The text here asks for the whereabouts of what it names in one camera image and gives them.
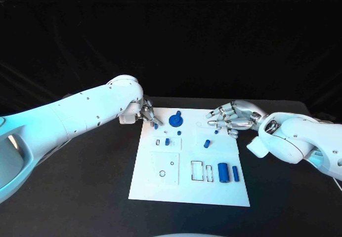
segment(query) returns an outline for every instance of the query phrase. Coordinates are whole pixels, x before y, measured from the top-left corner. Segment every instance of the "robotic hand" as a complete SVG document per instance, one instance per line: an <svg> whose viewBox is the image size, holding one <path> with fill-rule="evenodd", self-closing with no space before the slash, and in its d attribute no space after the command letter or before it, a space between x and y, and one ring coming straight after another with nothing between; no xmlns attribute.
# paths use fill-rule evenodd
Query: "robotic hand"
<svg viewBox="0 0 342 237"><path fill-rule="evenodd" d="M117 117L121 124L143 119L163 125L137 79L128 75L48 105L0 117L0 203L69 140Z"/></svg>
<svg viewBox="0 0 342 237"><path fill-rule="evenodd" d="M258 136L247 148L258 158L270 152L279 159L297 164L307 160L317 170L342 180L342 125L306 115L277 112L267 114L253 103L235 100L206 114L208 125L228 130L232 138L238 130L253 129Z"/></svg>

